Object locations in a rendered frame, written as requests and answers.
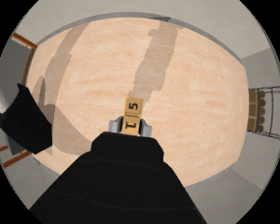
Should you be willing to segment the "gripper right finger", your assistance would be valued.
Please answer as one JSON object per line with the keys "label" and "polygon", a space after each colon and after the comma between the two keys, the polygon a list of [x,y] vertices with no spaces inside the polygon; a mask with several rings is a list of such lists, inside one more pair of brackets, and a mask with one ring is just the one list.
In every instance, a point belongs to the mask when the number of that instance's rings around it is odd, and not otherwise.
{"label": "gripper right finger", "polygon": [[144,119],[140,119],[139,135],[144,137],[151,137],[152,126],[147,125]]}

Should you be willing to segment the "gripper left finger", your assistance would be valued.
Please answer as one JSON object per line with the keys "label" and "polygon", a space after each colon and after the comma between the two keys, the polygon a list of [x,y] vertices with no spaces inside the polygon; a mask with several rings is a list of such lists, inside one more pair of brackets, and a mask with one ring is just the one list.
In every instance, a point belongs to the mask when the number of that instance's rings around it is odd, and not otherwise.
{"label": "gripper left finger", "polygon": [[123,123],[123,116],[120,116],[115,120],[110,120],[108,131],[112,133],[120,133],[122,130],[122,123]]}

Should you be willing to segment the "tan wooden number cube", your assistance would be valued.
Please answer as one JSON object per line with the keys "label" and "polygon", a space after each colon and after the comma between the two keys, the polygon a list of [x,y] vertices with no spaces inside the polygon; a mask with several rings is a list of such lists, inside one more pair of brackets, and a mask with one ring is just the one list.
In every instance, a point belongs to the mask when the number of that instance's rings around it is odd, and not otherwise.
{"label": "tan wooden number cube", "polygon": [[125,112],[139,115],[140,114],[141,103],[142,103],[141,100],[128,98]]}
{"label": "tan wooden number cube", "polygon": [[122,132],[138,134],[140,118],[137,116],[125,115],[123,117]]}

